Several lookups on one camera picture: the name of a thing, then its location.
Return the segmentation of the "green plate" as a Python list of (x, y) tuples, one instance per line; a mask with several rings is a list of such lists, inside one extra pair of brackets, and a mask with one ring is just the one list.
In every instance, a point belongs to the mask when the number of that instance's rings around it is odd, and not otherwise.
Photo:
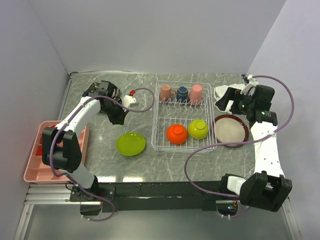
[(117, 151), (124, 156), (132, 157), (140, 154), (146, 147), (146, 139), (136, 132), (127, 132), (116, 141)]

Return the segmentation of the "pink plastic cup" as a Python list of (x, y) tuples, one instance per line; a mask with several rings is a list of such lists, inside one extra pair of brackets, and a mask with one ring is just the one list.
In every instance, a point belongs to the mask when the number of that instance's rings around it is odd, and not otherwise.
[(189, 103), (193, 106), (197, 106), (201, 103), (203, 97), (203, 88), (199, 84), (195, 84), (192, 86), (189, 92)]

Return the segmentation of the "green bowl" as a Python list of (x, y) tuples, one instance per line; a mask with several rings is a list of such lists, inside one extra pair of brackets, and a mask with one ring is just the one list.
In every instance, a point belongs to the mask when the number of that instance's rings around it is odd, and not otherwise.
[(202, 140), (208, 136), (209, 127), (204, 120), (195, 119), (189, 124), (187, 131), (192, 138)]

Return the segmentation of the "dark blue ceramic mug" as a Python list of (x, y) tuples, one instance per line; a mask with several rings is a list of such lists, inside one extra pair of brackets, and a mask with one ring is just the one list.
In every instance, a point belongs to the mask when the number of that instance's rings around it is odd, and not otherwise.
[(189, 101), (188, 89), (185, 86), (180, 86), (176, 91), (177, 102), (183, 103)]

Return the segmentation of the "pink ceramic mug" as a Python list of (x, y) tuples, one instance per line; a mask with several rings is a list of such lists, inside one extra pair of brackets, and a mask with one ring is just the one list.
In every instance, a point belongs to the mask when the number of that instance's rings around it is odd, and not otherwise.
[(171, 88), (169, 85), (165, 84), (160, 88), (159, 99), (161, 101), (168, 101), (172, 96), (175, 96), (177, 91)]

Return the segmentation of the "orange bowl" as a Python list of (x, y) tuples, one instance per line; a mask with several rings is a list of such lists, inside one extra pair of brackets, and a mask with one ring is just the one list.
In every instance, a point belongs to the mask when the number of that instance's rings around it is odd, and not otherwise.
[(172, 124), (166, 131), (167, 140), (171, 144), (181, 145), (188, 139), (188, 131), (181, 124)]

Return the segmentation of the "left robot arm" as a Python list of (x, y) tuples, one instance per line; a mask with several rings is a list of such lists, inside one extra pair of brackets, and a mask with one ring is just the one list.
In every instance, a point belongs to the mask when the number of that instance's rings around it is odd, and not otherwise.
[(98, 178), (82, 163), (79, 138), (91, 119), (98, 113), (107, 115), (113, 125), (123, 125), (127, 114), (122, 107), (120, 89), (102, 80), (92, 83), (82, 94), (76, 108), (59, 124), (46, 127), (42, 132), (42, 162), (54, 175), (66, 175), (82, 187), (88, 201), (100, 195)]

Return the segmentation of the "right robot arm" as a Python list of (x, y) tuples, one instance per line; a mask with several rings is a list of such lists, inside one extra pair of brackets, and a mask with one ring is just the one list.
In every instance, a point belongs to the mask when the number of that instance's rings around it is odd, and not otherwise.
[(221, 112), (245, 115), (254, 140), (254, 173), (248, 179), (226, 174), (219, 186), (220, 196), (231, 199), (239, 196), (241, 204), (277, 212), (291, 192), (293, 185), (282, 170), (275, 131), (278, 119), (270, 110), (275, 90), (256, 85), (247, 89), (237, 86), (218, 86), (214, 89), (215, 107)]

